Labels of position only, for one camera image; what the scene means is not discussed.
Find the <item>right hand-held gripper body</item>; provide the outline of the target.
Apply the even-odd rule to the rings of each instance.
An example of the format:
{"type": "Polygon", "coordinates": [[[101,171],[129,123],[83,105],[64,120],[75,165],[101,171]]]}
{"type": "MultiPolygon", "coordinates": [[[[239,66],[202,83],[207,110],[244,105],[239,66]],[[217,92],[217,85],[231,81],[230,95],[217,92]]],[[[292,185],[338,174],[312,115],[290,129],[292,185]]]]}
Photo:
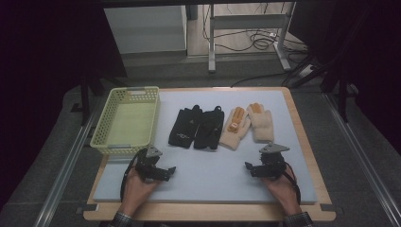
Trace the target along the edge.
{"type": "Polygon", "coordinates": [[[268,142],[259,150],[262,162],[260,176],[277,180],[286,170],[285,159],[282,155],[289,147],[268,142]]]}

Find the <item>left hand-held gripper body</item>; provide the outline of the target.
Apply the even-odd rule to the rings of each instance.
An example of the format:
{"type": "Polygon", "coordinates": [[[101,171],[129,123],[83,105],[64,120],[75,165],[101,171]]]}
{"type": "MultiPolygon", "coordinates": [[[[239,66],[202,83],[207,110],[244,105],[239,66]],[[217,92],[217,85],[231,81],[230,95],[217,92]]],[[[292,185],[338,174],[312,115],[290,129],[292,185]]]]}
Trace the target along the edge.
{"type": "Polygon", "coordinates": [[[134,168],[143,181],[151,179],[152,173],[161,173],[162,168],[156,166],[161,155],[162,152],[154,146],[143,148],[135,154],[136,164],[134,168]]]}

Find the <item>plain beige orange-tipped glove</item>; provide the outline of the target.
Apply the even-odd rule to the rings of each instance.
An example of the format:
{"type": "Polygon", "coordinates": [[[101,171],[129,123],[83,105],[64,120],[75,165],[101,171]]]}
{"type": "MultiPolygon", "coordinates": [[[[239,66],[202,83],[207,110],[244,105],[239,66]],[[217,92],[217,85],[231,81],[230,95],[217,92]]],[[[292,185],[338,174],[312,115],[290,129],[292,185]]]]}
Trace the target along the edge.
{"type": "Polygon", "coordinates": [[[253,139],[257,142],[273,142],[274,131],[270,110],[262,104],[252,103],[247,108],[253,127],[253,139]]]}

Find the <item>black glove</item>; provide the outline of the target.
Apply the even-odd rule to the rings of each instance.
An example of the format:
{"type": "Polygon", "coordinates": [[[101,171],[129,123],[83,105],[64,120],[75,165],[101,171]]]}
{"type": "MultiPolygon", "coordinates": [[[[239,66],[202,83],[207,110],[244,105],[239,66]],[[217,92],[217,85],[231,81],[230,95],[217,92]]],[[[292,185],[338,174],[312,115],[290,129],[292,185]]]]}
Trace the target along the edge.
{"type": "Polygon", "coordinates": [[[194,105],[192,109],[179,110],[170,132],[168,144],[180,148],[190,148],[201,121],[202,109],[194,105]]]}
{"type": "Polygon", "coordinates": [[[213,111],[201,115],[200,124],[196,133],[194,148],[217,149],[222,132],[224,111],[216,106],[213,111]]]}

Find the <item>yellow-green plastic basket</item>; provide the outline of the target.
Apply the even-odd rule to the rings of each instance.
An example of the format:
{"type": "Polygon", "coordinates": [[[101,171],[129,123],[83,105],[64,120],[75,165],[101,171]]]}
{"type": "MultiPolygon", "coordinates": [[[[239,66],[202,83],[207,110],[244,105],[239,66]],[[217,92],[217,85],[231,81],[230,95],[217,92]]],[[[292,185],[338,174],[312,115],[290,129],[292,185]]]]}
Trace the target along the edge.
{"type": "Polygon", "coordinates": [[[90,142],[104,155],[131,155],[154,141],[160,106],[157,86],[113,88],[90,142]]]}

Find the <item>person's right hand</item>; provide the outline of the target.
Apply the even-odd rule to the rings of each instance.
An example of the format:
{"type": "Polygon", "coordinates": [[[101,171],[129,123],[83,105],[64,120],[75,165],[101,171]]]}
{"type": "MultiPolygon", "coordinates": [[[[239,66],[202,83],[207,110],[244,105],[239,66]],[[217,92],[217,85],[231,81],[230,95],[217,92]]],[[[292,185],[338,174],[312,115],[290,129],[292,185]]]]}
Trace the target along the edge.
{"type": "Polygon", "coordinates": [[[280,203],[285,216],[292,216],[302,212],[301,206],[297,202],[296,190],[285,175],[275,181],[268,178],[262,178],[261,181],[280,203]]]}

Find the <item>person's left hand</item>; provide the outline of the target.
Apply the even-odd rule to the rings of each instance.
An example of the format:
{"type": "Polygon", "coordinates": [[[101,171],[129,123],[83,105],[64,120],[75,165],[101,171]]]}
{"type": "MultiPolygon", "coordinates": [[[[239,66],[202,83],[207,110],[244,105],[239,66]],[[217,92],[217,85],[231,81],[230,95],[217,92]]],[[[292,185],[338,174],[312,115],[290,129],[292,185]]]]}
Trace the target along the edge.
{"type": "Polygon", "coordinates": [[[124,196],[118,211],[132,218],[160,183],[160,181],[144,182],[132,168],[126,179],[124,196]]]}

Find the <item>light blue foam mat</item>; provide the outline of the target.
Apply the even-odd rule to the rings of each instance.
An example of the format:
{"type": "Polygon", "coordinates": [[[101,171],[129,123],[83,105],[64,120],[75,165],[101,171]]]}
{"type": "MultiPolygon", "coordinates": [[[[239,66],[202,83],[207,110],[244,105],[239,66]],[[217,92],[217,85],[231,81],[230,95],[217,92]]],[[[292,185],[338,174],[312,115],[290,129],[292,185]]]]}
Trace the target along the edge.
{"type": "Polygon", "coordinates": [[[159,119],[154,146],[163,155],[157,166],[174,166],[171,179],[162,183],[150,196],[155,202],[212,202],[212,203],[268,203],[272,195],[260,180],[245,167],[247,162],[260,164],[262,143],[253,140],[248,131],[237,150],[225,147],[216,150],[178,148],[167,143],[179,110],[200,106],[212,111],[219,106],[225,114],[236,107],[247,108],[251,103],[262,104],[272,113],[274,142],[289,148],[283,153],[295,171],[301,189],[301,202],[312,204],[317,194],[309,174],[300,141],[284,93],[274,91],[180,91],[160,93],[159,119]]]}

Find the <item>white power strip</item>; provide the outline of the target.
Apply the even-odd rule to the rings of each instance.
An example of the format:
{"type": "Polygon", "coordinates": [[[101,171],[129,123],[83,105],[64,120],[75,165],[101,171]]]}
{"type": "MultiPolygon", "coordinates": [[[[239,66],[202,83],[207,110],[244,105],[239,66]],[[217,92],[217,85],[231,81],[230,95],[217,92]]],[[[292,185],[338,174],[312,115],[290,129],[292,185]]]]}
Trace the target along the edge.
{"type": "Polygon", "coordinates": [[[316,69],[316,66],[315,66],[315,65],[308,64],[307,66],[305,66],[305,67],[298,73],[298,77],[302,79],[302,78],[304,78],[304,77],[310,75],[315,69],[316,69]]]}

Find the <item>white cabinet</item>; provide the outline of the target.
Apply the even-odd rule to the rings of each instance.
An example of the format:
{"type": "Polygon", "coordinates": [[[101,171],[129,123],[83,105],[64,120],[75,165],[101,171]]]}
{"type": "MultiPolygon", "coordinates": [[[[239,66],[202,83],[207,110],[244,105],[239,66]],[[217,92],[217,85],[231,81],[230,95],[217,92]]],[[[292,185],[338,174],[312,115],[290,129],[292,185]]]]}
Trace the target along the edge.
{"type": "Polygon", "coordinates": [[[121,54],[186,49],[185,6],[104,9],[121,54]]]}

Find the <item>dark curtain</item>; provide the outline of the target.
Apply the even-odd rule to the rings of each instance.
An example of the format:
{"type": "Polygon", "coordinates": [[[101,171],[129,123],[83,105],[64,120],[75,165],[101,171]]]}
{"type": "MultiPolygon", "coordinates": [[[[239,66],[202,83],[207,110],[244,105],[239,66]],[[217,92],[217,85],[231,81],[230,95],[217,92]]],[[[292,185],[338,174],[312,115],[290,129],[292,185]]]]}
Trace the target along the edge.
{"type": "Polygon", "coordinates": [[[357,87],[356,104],[401,154],[401,0],[301,0],[289,33],[327,63],[366,5],[372,9],[342,55],[343,70],[357,87]]]}
{"type": "Polygon", "coordinates": [[[101,0],[0,0],[0,209],[52,130],[64,94],[124,75],[101,0]]]}

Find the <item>aluminium rail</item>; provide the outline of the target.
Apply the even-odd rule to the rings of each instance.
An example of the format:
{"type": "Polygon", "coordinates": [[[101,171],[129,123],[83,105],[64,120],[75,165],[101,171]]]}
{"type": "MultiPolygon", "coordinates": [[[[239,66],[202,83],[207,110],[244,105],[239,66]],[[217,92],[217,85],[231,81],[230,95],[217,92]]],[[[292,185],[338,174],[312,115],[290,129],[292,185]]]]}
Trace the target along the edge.
{"type": "Polygon", "coordinates": [[[336,103],[335,99],[328,94],[323,94],[323,97],[328,103],[329,109],[333,114],[335,121],[337,122],[350,149],[354,153],[362,172],[369,182],[370,187],[375,192],[375,195],[385,214],[390,220],[392,227],[401,227],[401,209],[395,202],[390,190],[380,179],[350,125],[340,116],[338,112],[338,104],[336,103]]]}
{"type": "Polygon", "coordinates": [[[39,212],[33,227],[49,227],[95,118],[96,113],[91,113],[86,123],[80,127],[73,146],[68,151],[67,156],[61,165],[61,169],[44,201],[42,209],[39,212]]]}

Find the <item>black stand post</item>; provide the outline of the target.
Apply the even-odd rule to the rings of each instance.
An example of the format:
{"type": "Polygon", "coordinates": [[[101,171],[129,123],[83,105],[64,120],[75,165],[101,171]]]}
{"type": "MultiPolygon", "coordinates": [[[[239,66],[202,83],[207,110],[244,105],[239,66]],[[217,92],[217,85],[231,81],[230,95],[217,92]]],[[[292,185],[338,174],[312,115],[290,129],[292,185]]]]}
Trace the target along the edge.
{"type": "Polygon", "coordinates": [[[80,93],[81,93],[81,109],[82,109],[81,125],[84,126],[87,123],[90,116],[88,83],[87,83],[87,78],[85,76],[82,76],[80,80],[80,93]]]}
{"type": "Polygon", "coordinates": [[[341,119],[347,122],[346,115],[346,98],[347,98],[347,83],[345,79],[340,79],[339,83],[339,101],[338,101],[338,112],[341,119]]]}

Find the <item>grey metal desk frame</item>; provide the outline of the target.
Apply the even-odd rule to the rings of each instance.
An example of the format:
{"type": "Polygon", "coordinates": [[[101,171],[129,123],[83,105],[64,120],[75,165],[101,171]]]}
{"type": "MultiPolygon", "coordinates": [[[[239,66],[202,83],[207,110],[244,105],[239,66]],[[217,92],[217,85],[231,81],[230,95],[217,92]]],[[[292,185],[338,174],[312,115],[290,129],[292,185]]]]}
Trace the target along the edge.
{"type": "Polygon", "coordinates": [[[278,28],[281,30],[279,38],[273,43],[273,47],[279,61],[285,71],[290,70],[287,57],[284,53],[283,43],[286,38],[292,12],[295,7],[294,2],[290,2],[284,13],[279,14],[256,14],[256,15],[222,15],[214,14],[214,5],[210,5],[210,38],[208,52],[208,71],[216,72],[216,51],[214,32],[225,29],[253,29],[253,28],[278,28]]]}

